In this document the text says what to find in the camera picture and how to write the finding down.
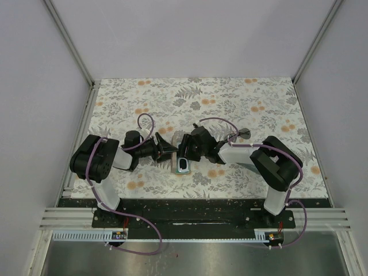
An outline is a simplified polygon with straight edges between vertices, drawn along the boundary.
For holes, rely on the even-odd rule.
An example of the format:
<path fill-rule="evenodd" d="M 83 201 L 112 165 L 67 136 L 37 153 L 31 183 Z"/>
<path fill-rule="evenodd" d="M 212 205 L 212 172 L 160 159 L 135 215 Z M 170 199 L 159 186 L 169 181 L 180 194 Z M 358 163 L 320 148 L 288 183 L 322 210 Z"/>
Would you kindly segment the beige glasses case green lining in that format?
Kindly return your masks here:
<path fill-rule="evenodd" d="M 190 171 L 187 174 L 179 173 L 177 171 L 177 160 L 178 160 L 178 158 L 180 158 L 179 155 L 178 155 L 178 152 L 174 152 L 172 154 L 172 158 L 171 158 L 171 172 L 174 173 L 175 175 L 189 175 Z"/>

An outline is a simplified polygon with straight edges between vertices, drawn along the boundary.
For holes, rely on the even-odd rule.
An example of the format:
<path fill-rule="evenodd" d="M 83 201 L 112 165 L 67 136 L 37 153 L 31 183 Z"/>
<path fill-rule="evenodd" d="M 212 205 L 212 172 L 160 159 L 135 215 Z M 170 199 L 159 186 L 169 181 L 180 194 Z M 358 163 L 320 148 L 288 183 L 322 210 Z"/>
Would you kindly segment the black aviator sunglasses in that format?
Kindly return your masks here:
<path fill-rule="evenodd" d="M 232 132 L 226 136 L 226 139 L 231 140 L 235 136 L 236 136 L 236 132 Z M 240 129 L 238 136 L 240 136 L 244 140 L 249 140 L 251 138 L 251 131 L 247 128 Z"/>

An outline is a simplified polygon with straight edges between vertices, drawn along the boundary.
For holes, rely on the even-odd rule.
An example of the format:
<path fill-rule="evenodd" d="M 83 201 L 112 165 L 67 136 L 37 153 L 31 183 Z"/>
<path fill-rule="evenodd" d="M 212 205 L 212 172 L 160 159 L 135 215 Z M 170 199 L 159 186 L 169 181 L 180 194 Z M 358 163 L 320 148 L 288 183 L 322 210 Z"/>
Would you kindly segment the white framed sunglasses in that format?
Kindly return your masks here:
<path fill-rule="evenodd" d="M 179 173 L 187 174 L 190 171 L 189 161 L 186 158 L 178 158 L 177 171 Z"/>

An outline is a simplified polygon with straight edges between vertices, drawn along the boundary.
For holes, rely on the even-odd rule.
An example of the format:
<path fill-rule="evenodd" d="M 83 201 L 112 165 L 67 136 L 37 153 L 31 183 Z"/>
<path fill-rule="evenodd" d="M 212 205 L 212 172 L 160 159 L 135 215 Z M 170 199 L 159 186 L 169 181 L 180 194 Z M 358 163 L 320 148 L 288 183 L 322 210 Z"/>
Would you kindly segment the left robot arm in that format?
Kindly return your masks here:
<path fill-rule="evenodd" d="M 70 160 L 70 170 L 86 180 L 100 209 L 106 210 L 105 221 L 119 227 L 125 214 L 118 209 L 120 197 L 109 178 L 113 168 L 132 172 L 139 159 L 150 157 L 157 163 L 171 159 L 178 148 L 165 141 L 159 133 L 152 137 L 144 131 L 129 131 L 123 145 L 116 139 L 88 135 Z"/>

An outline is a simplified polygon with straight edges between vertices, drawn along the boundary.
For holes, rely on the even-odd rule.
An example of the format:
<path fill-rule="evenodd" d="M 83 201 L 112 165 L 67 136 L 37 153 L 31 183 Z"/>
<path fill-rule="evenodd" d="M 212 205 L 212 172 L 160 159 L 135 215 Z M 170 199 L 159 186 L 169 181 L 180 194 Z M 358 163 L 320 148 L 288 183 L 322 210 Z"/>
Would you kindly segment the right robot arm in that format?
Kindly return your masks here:
<path fill-rule="evenodd" d="M 239 164 L 259 174 L 269 188 L 262 222 L 270 228 L 282 221 L 293 186 L 303 178 L 303 163 L 278 138 L 268 136 L 260 144 L 236 142 L 237 134 L 217 141 L 203 126 L 185 134 L 179 144 L 178 159 L 199 162 L 202 157 L 214 164 Z"/>

